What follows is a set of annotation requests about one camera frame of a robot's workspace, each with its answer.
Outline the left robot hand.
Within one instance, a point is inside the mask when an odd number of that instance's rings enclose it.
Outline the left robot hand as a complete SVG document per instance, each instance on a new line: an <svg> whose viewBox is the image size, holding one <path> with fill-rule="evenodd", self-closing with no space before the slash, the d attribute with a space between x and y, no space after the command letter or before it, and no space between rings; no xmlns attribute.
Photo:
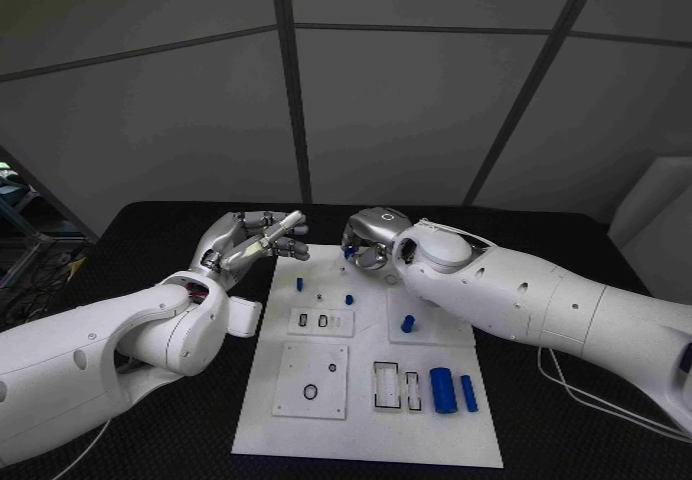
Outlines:
<svg viewBox="0 0 692 480"><path fill-rule="evenodd" d="M202 235L189 270L229 290L261 258L281 256L308 260L308 246L294 239L307 231L300 210L229 212Z"/></svg>

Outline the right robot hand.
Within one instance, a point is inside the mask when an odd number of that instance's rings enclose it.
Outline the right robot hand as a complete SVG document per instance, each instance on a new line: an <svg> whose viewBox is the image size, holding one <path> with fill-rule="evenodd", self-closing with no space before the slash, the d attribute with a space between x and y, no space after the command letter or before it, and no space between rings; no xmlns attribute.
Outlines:
<svg viewBox="0 0 692 480"><path fill-rule="evenodd" d="M409 218L395 209L373 207L354 213L341 235L344 259L364 270L377 270L393 250L396 236L412 226Z"/></svg>

